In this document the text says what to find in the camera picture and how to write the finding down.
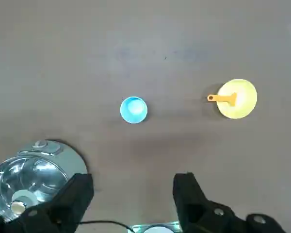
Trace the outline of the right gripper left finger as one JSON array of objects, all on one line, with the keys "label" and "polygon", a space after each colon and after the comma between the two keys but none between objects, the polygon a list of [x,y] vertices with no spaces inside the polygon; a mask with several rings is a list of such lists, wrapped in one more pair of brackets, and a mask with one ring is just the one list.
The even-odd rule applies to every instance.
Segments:
[{"label": "right gripper left finger", "polygon": [[74,233],[93,196],[92,175],[75,174],[51,201],[30,207],[10,222],[0,216],[0,233]]}]

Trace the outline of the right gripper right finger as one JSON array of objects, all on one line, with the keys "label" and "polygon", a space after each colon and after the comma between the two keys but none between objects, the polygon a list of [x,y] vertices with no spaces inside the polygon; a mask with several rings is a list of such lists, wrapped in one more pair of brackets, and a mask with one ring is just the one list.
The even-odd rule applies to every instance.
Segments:
[{"label": "right gripper right finger", "polygon": [[173,198],[184,233],[283,233],[272,217],[253,213],[245,220],[226,205],[206,198],[193,173],[173,178]]}]

